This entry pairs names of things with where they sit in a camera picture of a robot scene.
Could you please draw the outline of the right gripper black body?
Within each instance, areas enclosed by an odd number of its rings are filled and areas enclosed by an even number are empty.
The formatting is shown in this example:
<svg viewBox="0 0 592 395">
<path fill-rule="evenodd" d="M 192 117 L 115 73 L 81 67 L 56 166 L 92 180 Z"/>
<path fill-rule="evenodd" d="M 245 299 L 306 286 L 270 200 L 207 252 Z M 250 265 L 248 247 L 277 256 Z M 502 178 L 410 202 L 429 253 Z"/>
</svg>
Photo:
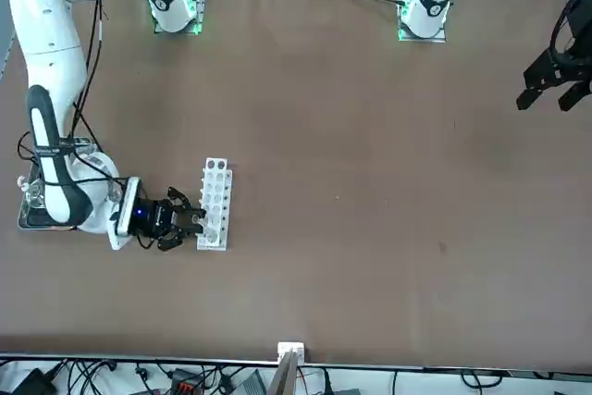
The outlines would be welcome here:
<svg viewBox="0 0 592 395">
<path fill-rule="evenodd" d="M 175 231 L 173 203 L 169 199 L 150 200 L 137 197 L 130 217 L 130 234 L 161 239 Z"/>
</svg>

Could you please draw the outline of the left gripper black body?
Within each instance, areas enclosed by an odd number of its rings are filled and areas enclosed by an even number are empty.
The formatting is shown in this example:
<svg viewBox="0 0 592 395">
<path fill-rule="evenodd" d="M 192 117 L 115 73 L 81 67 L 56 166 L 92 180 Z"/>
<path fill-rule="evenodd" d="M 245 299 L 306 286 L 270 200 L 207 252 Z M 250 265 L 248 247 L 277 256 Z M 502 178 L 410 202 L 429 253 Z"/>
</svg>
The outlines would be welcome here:
<svg viewBox="0 0 592 395">
<path fill-rule="evenodd" d="M 591 0 L 570 0 L 567 22 L 572 37 L 565 46 L 566 51 L 591 50 Z"/>
</svg>

